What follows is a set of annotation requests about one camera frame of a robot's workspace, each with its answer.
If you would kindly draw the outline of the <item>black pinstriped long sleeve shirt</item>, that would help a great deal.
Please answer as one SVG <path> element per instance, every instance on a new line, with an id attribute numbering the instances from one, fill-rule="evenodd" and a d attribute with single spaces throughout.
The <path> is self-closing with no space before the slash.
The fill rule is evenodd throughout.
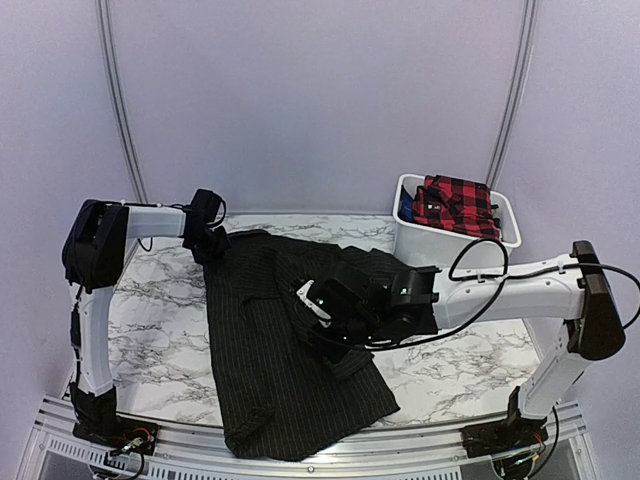
<path id="1" fill-rule="evenodd" d="M 245 230 L 203 268 L 210 358 L 225 443 L 239 458 L 303 460 L 400 407 L 372 354 L 335 370 L 306 339 L 297 287 L 337 261 L 404 264 L 372 249 Z"/>

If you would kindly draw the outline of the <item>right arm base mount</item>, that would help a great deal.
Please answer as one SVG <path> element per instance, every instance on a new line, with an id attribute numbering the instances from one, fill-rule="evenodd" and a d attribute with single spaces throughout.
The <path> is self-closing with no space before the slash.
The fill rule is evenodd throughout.
<path id="1" fill-rule="evenodd" d="M 546 421 L 522 416 L 517 403 L 511 402 L 504 419 L 465 426 L 462 445 L 469 458 L 495 455 L 535 445 L 536 436 L 548 438 Z"/>

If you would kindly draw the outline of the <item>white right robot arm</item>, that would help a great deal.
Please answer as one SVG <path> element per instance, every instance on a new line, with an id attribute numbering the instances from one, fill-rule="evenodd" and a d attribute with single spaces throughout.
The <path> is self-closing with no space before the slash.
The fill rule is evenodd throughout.
<path id="1" fill-rule="evenodd" d="M 340 261 L 302 283 L 295 294 L 315 317 L 312 341 L 327 356 L 384 352 L 437 342 L 477 323 L 518 318 L 562 322 L 541 364 L 510 397 L 495 438 L 515 448 L 546 419 L 555 402 L 597 361 L 617 354 L 626 327 L 608 273 L 588 241 L 568 254 L 538 263 L 460 269 L 460 252 L 448 268 L 413 267 L 384 285 Z"/>

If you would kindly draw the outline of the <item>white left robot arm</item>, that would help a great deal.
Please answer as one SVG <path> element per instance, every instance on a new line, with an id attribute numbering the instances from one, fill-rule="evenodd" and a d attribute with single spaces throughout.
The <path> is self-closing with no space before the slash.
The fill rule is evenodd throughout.
<path id="1" fill-rule="evenodd" d="M 73 301 L 70 343 L 76 367 L 70 394 L 79 425 L 102 443 L 119 444 L 127 432 L 116 412 L 108 349 L 110 306 L 125 270 L 127 244 L 180 239 L 203 265 L 230 248 L 222 226 L 226 212 L 225 200 L 205 189 L 186 205 L 89 199 L 81 206 L 62 250 Z"/>

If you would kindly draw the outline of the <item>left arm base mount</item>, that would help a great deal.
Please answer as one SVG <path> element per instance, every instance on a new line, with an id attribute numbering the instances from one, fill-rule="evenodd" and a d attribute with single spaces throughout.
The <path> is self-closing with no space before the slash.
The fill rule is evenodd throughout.
<path id="1" fill-rule="evenodd" d="M 85 414 L 75 411 L 73 435 L 94 444 L 109 447 L 113 455 L 135 451 L 152 455 L 159 425 L 117 414 Z"/>

